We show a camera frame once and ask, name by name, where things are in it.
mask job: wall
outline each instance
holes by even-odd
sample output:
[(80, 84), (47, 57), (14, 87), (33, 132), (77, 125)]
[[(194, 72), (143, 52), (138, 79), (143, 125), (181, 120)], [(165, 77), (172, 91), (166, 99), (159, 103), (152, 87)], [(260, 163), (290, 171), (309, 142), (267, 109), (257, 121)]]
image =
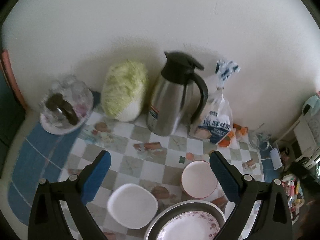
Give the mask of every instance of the wall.
[(266, 122), (273, 135), (320, 89), (320, 30), (300, 0), (20, 0), (3, 39), (32, 108), (69, 73), (100, 91), (108, 67), (126, 58), (145, 62), (152, 83), (164, 50), (202, 62), (212, 91), (217, 59), (238, 62), (224, 91), (234, 119)]

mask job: pile of clutter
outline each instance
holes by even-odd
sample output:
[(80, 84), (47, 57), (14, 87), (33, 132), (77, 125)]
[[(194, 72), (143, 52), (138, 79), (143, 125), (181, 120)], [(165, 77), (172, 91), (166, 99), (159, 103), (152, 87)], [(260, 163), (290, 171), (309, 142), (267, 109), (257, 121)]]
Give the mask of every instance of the pile of clutter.
[(282, 186), (284, 187), (285, 195), (288, 200), (292, 224), (294, 224), (299, 218), (300, 208), (305, 203), (300, 181), (297, 177), (290, 174), (283, 177)]

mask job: metal basin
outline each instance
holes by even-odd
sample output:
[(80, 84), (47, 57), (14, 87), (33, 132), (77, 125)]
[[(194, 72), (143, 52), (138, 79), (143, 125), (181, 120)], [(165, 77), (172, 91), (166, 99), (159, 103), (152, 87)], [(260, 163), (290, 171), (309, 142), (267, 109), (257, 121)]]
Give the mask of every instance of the metal basin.
[(161, 228), (172, 218), (188, 211), (204, 211), (213, 215), (219, 223), (220, 228), (226, 222), (222, 211), (214, 204), (204, 200), (188, 200), (177, 203), (157, 215), (149, 225), (144, 240), (155, 240)]

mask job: floral plate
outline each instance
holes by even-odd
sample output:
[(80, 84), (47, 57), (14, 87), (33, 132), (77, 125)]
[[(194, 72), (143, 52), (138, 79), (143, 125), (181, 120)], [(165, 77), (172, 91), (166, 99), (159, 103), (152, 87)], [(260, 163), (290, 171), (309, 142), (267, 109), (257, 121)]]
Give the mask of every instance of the floral plate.
[(189, 211), (167, 222), (156, 240), (212, 240), (219, 230), (218, 221), (209, 213)]

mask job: checkered tablecloth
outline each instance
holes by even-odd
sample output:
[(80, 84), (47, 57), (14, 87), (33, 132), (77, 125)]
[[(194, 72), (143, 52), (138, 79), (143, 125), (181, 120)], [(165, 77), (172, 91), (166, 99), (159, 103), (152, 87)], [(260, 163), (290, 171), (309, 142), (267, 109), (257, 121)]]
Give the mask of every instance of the checkered tablecloth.
[[(107, 124), (108, 132), (94, 131), (95, 124), (98, 122)], [(137, 151), (133, 145), (141, 142), (160, 142), (163, 149), (161, 152), (153, 153)], [(101, 106), (95, 108), (83, 126), (62, 169), (59, 181), (66, 180), (74, 170), (81, 170), (91, 164), (103, 149), (111, 154), (111, 167), (95, 199), (87, 204), (87, 208), (100, 229), (107, 233), (109, 240), (143, 239), (146, 230), (146, 227), (138, 230), (125, 228), (108, 214), (106, 209), (108, 197), (121, 185), (134, 183), (149, 191), (156, 186), (165, 187), (170, 196), (159, 202), (159, 207), (162, 209), (189, 199), (180, 188), (182, 171), (190, 163), (190, 160), (185, 158), (188, 152), (193, 153), (195, 159), (209, 161), (208, 153), (219, 150), (225, 159), (236, 166), (242, 174), (248, 173), (254, 179), (264, 181), (260, 153), (246, 143), (246, 138), (237, 143), (236, 149), (217, 147), (212, 143), (190, 137), (184, 125), (180, 125), (174, 135), (162, 137), (147, 128), (145, 115), (139, 116), (135, 122), (118, 122), (108, 119), (103, 114)], [(257, 168), (244, 172), (242, 164), (250, 159), (254, 160)], [(224, 192), (218, 184), (217, 189), (205, 200), (212, 201), (223, 195)], [(61, 202), (61, 204), (73, 237), (81, 239), (66, 203)], [(250, 232), (258, 207), (259, 204), (256, 203), (252, 209), (252, 214), (242, 233), (243, 238), (246, 238)]]

